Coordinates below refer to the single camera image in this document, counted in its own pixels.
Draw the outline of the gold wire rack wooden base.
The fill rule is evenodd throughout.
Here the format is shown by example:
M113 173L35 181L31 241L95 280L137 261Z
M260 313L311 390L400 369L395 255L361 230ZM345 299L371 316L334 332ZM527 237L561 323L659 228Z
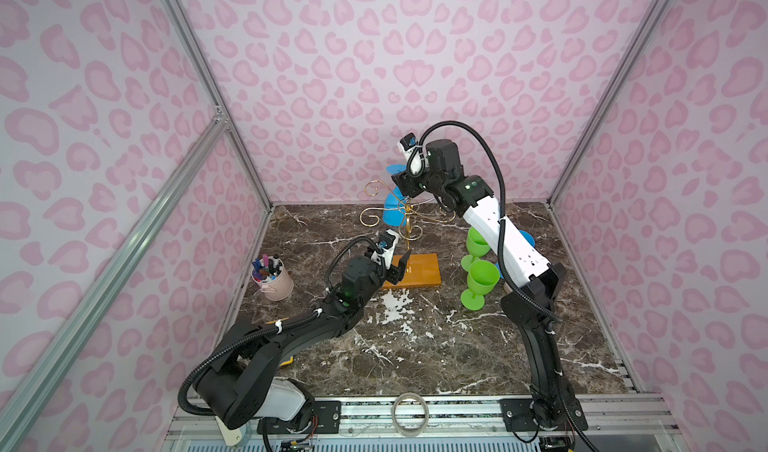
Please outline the gold wire rack wooden base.
M368 196L376 197L380 188L385 188L388 194L390 194L394 187L390 187L381 180L371 180L364 187L364 191ZM404 244L406 251L410 253L407 273L403 281L396 285L397 287L410 289L436 287L442 284L437 254L415 253L413 251L414 242L424 236L422 224L446 225L456 218L455 212L448 213L441 207L434 209L432 207L433 202L433 199L416 202L413 199L405 198L405 219L399 227L388 226L382 220L384 204L368 206L359 214L359 221L365 227L374 228L385 224L389 228L395 229L400 234L400 242ZM392 289L396 286L386 283L384 288Z

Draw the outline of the blue wine glass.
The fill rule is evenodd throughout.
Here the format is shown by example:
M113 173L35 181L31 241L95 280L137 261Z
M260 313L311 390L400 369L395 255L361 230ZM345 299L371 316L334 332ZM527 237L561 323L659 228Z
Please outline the blue wine glass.
M395 186L384 202L382 220L391 227L399 227L405 219L405 198Z
M496 241L496 246L499 265L504 266L502 274L509 276L517 285L528 283L531 276L540 273L540 266L546 264L546 260L541 258L529 241L528 235L514 227L506 227L504 237Z

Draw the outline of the green wine glass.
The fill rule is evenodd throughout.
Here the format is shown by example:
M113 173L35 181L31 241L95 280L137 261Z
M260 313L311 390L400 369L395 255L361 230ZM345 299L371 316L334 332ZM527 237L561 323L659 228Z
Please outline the green wine glass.
M473 262L487 255L491 247L481 233L474 227L470 228L466 238L467 254L461 259L461 267L469 271Z
M496 287L500 278L500 271L492 262L474 261L467 273L467 288L461 294L462 305L472 311L482 309L486 295Z

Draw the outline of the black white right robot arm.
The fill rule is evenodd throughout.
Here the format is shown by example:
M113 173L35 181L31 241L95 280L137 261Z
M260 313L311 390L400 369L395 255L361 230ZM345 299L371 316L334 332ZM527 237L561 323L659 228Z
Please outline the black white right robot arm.
M585 417L564 374L555 332L555 301L566 277L564 266L549 261L523 237L483 178L464 172L455 142L438 139L423 145L408 134L398 147L406 166L393 181L403 195L432 194L497 255L501 278L510 288L501 308L519 330L531 370L532 402L523 420L541 431L584 431Z

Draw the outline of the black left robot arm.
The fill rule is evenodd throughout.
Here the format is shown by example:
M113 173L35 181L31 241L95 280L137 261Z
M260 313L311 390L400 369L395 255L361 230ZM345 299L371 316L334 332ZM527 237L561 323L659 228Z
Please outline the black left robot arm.
M177 395L179 407L191 415L214 416L230 430L256 418L304 431L313 421L315 398L298 381L278 378L280 365L352 330L384 283L396 284L404 278L409 258L405 254L385 268L372 258L358 256L310 311L273 323L236 323L184 379Z

